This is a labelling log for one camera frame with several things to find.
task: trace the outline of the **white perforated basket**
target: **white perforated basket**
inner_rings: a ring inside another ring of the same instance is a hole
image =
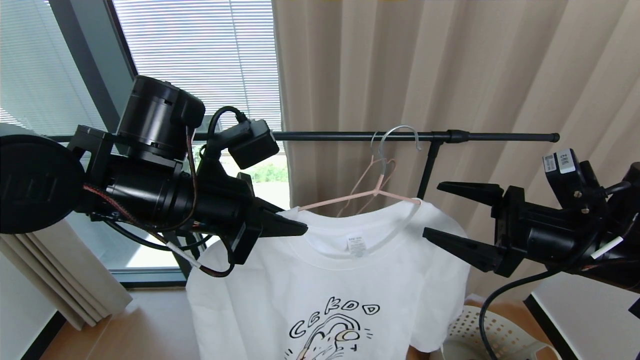
[[[478,315],[480,308],[465,306],[462,314],[449,325],[449,334],[434,360],[488,360],[480,329]],[[527,334],[513,322],[490,311],[484,320],[486,335],[493,351],[500,360],[537,360],[538,350],[549,347],[562,360],[557,351]]]

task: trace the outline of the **white label sticker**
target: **white label sticker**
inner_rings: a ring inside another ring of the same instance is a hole
[[[347,247],[349,248],[349,254],[356,259],[364,258],[367,255],[367,244],[362,236],[347,236]]]
[[[568,172],[575,171],[575,166],[573,165],[573,157],[571,156],[571,150],[566,149],[558,151],[556,153],[556,157],[558,158],[558,167],[560,168],[560,174],[566,174]]]
[[[556,160],[553,154],[543,157],[542,162],[545,166],[545,172],[556,171]]]

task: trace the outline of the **wooden floor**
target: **wooden floor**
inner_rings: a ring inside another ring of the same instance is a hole
[[[43,360],[174,360],[198,359],[198,345],[184,288],[132,290],[127,309],[95,327],[76,331],[65,324],[42,356]],[[468,300],[468,305],[480,304]],[[522,302],[496,301],[490,311],[510,319],[534,338],[548,338]],[[410,360],[425,357],[416,352]],[[538,360],[555,360],[548,349]]]

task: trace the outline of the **wall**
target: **wall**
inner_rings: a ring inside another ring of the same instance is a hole
[[[640,352],[640,319],[628,312],[640,295],[558,274],[544,280],[533,296],[579,358],[633,360]]]
[[[18,360],[55,308],[0,254],[0,359]]]

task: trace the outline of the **clothes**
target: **clothes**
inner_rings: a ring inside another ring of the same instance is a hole
[[[202,360],[404,360],[410,344],[440,347],[462,311],[469,266],[422,231],[466,236],[452,218],[407,201],[346,218],[280,214],[307,224],[307,233],[258,239],[226,278],[191,272]],[[228,266],[220,242],[199,261]]]

